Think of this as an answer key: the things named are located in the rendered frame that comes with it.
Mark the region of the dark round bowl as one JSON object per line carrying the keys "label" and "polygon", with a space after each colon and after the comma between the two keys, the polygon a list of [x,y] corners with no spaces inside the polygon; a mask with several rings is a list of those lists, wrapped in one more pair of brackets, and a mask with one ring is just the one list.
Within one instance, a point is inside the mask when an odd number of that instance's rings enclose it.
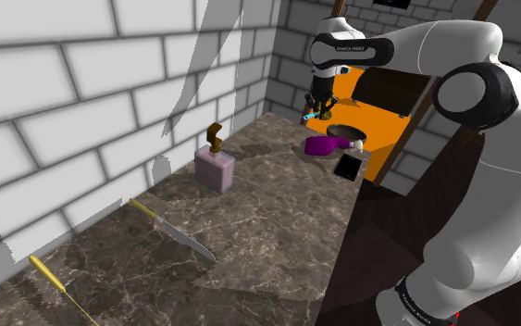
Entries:
{"label": "dark round bowl", "polygon": [[340,137],[349,141],[361,141],[363,144],[366,142],[367,136],[361,130],[344,124],[330,124],[326,129],[327,136]]}

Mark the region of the purple bottle white cap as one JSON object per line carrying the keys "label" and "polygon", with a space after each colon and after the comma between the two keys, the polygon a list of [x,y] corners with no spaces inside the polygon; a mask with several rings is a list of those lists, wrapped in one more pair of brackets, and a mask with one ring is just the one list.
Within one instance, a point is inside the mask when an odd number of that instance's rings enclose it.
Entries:
{"label": "purple bottle white cap", "polygon": [[362,140],[348,140],[341,137],[332,136],[310,136],[305,139],[304,153],[309,156],[328,156],[335,149],[356,148],[363,150]]}

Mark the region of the black flat phone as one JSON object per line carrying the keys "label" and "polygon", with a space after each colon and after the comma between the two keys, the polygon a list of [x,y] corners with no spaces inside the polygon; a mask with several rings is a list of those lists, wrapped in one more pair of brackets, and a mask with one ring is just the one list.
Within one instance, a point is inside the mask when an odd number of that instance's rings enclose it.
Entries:
{"label": "black flat phone", "polygon": [[361,168],[362,160],[348,154],[343,154],[337,162],[333,173],[345,180],[354,182]]}

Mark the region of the pink soap dispenser brown pump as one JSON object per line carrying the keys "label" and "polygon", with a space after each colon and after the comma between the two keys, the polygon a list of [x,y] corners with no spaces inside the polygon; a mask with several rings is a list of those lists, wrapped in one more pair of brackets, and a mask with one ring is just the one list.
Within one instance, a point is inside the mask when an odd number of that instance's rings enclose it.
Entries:
{"label": "pink soap dispenser brown pump", "polygon": [[194,178],[209,190],[224,194],[233,183],[236,159],[221,149],[222,139],[217,133],[219,123],[212,123],[206,130],[208,144],[194,153]]}

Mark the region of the yellow handled kitchen knife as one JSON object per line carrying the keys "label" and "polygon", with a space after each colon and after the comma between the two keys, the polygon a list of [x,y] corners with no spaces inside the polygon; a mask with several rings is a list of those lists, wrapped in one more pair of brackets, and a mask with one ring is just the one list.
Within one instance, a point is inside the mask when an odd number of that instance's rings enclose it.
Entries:
{"label": "yellow handled kitchen knife", "polygon": [[175,226],[173,226],[172,224],[170,224],[163,218],[159,217],[157,214],[154,213],[154,211],[150,210],[149,208],[144,206],[142,203],[140,203],[139,201],[137,201],[133,198],[130,199],[129,203],[133,207],[138,208],[139,210],[141,210],[142,213],[144,213],[148,217],[150,217],[156,225],[159,225],[163,229],[163,231],[167,235],[169,235],[172,239],[174,239],[177,243],[179,243],[181,245],[187,245],[192,250],[199,253],[203,257],[205,257],[213,262],[217,262],[216,256],[209,249],[207,249],[205,246],[200,244],[194,238],[185,234],[180,229],[176,228]]}

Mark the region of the yellow handled thin skewer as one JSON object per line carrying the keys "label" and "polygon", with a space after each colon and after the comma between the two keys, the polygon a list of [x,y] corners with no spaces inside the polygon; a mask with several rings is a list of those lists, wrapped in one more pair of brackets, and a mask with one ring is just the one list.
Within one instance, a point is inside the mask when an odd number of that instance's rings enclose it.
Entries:
{"label": "yellow handled thin skewer", "polygon": [[29,255],[30,263],[48,280],[58,292],[64,294],[89,320],[94,326],[100,326],[88,312],[86,312],[76,300],[67,292],[66,286],[48,269],[44,263],[36,256]]}

